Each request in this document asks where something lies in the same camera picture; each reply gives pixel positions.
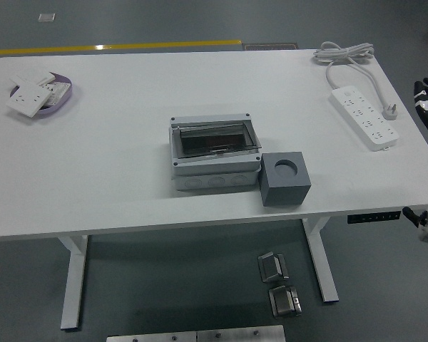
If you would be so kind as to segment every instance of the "white table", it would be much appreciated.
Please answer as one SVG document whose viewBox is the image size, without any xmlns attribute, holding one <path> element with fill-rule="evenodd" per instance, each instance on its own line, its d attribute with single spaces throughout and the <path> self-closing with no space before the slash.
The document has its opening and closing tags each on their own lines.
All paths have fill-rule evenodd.
<svg viewBox="0 0 428 342">
<path fill-rule="evenodd" d="M 428 206 L 428 146 L 376 62 L 366 67 L 398 105 L 396 146 L 370 152 L 328 103 L 312 51 L 42 56 L 0 59 L 0 240 L 58 237 L 71 251 L 62 328 L 78 324 L 87 236 L 303 219 L 325 301 L 338 300 L 320 238 L 331 216 Z M 5 106 L 9 76 L 43 67 L 72 98 L 47 118 Z M 349 66 L 332 70 L 379 107 Z M 174 190 L 168 126 L 182 115 L 250 113 L 262 152 L 301 151 L 312 187 L 300 206 L 263 207 L 258 186 Z"/>
</svg>

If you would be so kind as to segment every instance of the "wall socket panel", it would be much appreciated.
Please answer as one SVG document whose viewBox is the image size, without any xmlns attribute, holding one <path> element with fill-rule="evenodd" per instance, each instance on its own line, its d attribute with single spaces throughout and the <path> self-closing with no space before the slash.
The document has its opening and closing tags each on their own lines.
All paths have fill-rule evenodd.
<svg viewBox="0 0 428 342">
<path fill-rule="evenodd" d="M 25 69 L 10 77 L 10 80 L 15 82 L 18 86 L 22 86 L 25 82 L 35 83 L 38 86 L 42 86 L 54 81 L 55 79 L 56 77 L 52 73 L 39 68 Z"/>
<path fill-rule="evenodd" d="M 372 151 L 393 146 L 398 133 L 353 85 L 334 89 L 330 102 Z"/>
<path fill-rule="evenodd" d="M 49 99 L 52 92 L 30 82 L 23 82 L 6 105 L 32 118 Z"/>
</svg>

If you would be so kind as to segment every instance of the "gray plastic box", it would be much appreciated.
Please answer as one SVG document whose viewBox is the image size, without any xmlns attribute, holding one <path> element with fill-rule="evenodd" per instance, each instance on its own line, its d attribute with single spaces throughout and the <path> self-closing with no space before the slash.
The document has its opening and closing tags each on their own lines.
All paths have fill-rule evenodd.
<svg viewBox="0 0 428 342">
<path fill-rule="evenodd" d="M 301 204 L 311 188 L 301 152 L 263 153 L 258 177 L 265 207 Z"/>
</svg>

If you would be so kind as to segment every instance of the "purple bowl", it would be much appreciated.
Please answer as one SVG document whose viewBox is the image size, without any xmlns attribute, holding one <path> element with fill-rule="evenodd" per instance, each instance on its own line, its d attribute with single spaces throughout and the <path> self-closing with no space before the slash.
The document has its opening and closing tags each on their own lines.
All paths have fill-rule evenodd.
<svg viewBox="0 0 428 342">
<path fill-rule="evenodd" d="M 53 80 L 52 82 L 61 82 L 61 83 L 69 83 L 70 84 L 70 88 L 68 88 L 68 90 L 66 91 L 66 93 L 64 93 L 64 95 L 62 96 L 62 98 L 57 102 L 57 104 L 51 106 L 51 107 L 47 107 L 47 108 L 42 108 L 40 109 L 38 112 L 36 112 L 35 115 L 45 115 L 45 114 L 50 114 L 55 112 L 56 110 L 58 110 L 67 100 L 68 98 L 71 96 L 71 93 L 73 92 L 73 84 L 71 83 L 70 79 L 59 75 L 57 73 L 52 73 L 56 79 Z M 13 90 L 11 91 L 11 94 L 9 95 L 9 97 L 11 97 L 17 90 L 19 89 L 19 86 L 17 85 L 16 87 L 13 88 Z"/>
</svg>

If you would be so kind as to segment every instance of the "white cable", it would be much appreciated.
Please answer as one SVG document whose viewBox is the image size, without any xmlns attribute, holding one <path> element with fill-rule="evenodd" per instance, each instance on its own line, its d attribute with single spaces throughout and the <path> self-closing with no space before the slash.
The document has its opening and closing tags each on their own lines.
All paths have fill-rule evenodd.
<svg viewBox="0 0 428 342">
<path fill-rule="evenodd" d="M 327 77 L 327 81 L 333 89 L 339 88 L 335 82 L 333 82 L 330 76 L 330 69 L 334 63 L 350 62 L 353 68 L 356 68 L 356 70 L 368 76 L 372 81 L 372 84 L 376 89 L 377 95 L 379 96 L 380 102 L 384 108 L 382 111 L 384 118 L 388 120 L 394 120 L 396 118 L 396 105 L 390 105 L 385 100 L 374 75 L 358 63 L 365 62 L 367 59 L 371 58 L 374 58 L 374 47 L 369 43 L 363 43 L 360 45 L 351 46 L 349 48 L 341 48 L 331 41 L 326 41 L 322 43 L 320 49 L 314 52 L 314 59 L 316 61 L 319 63 L 328 63 L 325 76 Z"/>
</svg>

